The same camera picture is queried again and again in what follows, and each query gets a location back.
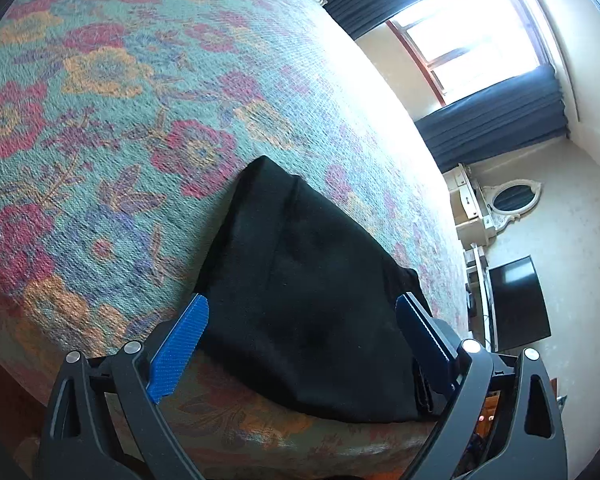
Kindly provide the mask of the black pants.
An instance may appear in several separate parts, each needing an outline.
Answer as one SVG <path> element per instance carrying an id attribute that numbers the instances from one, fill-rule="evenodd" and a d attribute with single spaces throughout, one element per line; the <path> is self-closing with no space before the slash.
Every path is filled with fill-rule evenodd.
<path id="1" fill-rule="evenodd" d="M 441 412 L 396 324 L 417 273 L 271 159 L 242 170 L 196 289 L 202 350 L 268 400 L 356 424 Z"/>

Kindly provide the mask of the white tv cabinet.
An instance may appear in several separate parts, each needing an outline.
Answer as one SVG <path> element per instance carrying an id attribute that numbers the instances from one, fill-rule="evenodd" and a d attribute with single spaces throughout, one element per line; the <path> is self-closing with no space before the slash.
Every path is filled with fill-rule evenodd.
<path id="1" fill-rule="evenodd" d="M 468 296 L 469 329 L 486 350 L 498 350 L 495 304 L 486 253 L 472 243 L 464 252 L 466 263 L 466 289 Z"/>

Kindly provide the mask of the black flat television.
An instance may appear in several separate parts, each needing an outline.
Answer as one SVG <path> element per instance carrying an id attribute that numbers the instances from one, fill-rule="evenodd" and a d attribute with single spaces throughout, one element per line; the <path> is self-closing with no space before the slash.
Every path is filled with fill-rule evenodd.
<path id="1" fill-rule="evenodd" d="M 530 256 L 489 270 L 495 347 L 512 350 L 548 338 L 550 320 Z"/>

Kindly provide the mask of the white vanity dresser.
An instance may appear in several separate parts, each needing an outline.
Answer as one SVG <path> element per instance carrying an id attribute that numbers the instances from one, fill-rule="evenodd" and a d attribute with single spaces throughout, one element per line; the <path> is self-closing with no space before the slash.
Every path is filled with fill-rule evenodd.
<path id="1" fill-rule="evenodd" d="M 458 239 L 465 250 L 486 247 L 495 235 L 492 218 L 483 203 L 480 188 L 471 183 L 463 165 L 443 174 L 449 190 L 450 204 Z"/>

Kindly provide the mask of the oval white framed mirror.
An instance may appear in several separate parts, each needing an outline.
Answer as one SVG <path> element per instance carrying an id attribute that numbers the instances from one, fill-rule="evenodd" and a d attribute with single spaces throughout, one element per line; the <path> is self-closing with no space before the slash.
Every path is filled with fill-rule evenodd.
<path id="1" fill-rule="evenodd" d="M 509 223 L 520 220 L 539 203 L 542 183 L 529 179 L 514 179 L 497 186 L 484 186 L 486 201 L 495 233 L 500 234 Z"/>

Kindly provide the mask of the floral bedspread bed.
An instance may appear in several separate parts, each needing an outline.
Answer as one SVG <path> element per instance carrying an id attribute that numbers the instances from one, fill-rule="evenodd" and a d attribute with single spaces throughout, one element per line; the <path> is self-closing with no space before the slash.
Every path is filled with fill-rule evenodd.
<path id="1" fill-rule="evenodd" d="M 0 0 L 0 367 L 45 402 L 186 304 L 265 156 L 467 321 L 440 170 L 313 0 Z"/>

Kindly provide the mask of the dark blue right curtain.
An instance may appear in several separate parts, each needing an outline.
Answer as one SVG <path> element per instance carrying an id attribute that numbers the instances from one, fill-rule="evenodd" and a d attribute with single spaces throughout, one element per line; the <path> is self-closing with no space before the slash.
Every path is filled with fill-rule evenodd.
<path id="1" fill-rule="evenodd" d="M 443 172 L 568 133 L 562 87 L 550 64 L 492 84 L 415 126 Z"/>

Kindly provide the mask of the bright window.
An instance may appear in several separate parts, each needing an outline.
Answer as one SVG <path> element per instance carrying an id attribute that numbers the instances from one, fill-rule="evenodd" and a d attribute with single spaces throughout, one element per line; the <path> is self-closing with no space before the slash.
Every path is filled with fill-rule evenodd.
<path id="1" fill-rule="evenodd" d="M 419 0 L 387 25 L 443 105 L 550 62 L 522 0 Z"/>

